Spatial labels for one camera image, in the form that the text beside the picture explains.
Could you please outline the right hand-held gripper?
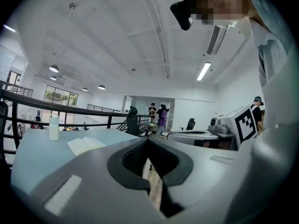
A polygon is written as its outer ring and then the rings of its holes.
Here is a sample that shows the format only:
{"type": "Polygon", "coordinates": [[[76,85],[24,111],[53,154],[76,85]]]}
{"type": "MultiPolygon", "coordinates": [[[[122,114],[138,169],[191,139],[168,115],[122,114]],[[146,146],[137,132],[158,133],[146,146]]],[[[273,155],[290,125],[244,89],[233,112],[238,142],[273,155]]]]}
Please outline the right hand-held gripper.
{"type": "Polygon", "coordinates": [[[167,135],[167,140],[192,146],[218,146],[220,138],[230,138],[230,150],[238,150],[246,140],[257,136],[257,127],[249,105],[211,119],[204,131],[180,131],[167,135]]]}

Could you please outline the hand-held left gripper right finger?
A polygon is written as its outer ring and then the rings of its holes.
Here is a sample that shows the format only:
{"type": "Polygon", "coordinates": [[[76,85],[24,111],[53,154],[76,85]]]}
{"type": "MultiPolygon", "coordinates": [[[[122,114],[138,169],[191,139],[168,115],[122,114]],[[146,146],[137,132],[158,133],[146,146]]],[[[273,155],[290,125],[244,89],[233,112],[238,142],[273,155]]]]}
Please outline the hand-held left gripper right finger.
{"type": "Polygon", "coordinates": [[[159,223],[249,224],[252,215],[245,204],[233,203],[241,187],[252,142],[239,151],[195,147],[163,139],[149,139],[149,147],[162,147],[171,155],[161,158],[155,169],[163,181],[159,223]]]}

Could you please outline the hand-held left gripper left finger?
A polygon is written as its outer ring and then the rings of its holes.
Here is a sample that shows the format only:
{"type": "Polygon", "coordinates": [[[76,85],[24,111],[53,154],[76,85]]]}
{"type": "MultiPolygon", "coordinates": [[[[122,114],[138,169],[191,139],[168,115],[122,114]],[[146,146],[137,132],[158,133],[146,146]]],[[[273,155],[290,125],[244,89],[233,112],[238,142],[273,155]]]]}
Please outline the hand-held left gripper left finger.
{"type": "Polygon", "coordinates": [[[47,177],[30,194],[16,189],[29,211],[46,224],[157,224],[166,219],[147,191],[128,189],[109,173],[117,151],[140,139],[85,152],[47,177]]]}

